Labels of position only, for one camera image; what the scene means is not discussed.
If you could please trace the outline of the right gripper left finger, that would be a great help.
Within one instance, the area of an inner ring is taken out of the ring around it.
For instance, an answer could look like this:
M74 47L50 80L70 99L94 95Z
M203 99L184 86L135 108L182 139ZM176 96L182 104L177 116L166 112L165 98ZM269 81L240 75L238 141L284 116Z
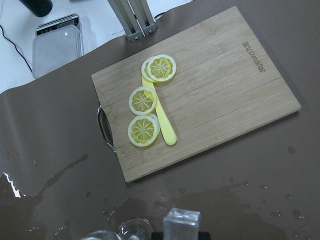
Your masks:
M164 239L164 234L163 232L153 232L151 234L151 240L163 240Z

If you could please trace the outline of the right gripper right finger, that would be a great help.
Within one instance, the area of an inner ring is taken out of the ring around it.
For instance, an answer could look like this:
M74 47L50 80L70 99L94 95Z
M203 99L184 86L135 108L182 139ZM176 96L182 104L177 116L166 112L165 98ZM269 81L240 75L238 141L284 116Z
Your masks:
M199 231L198 240L211 240L211 235L209 232Z

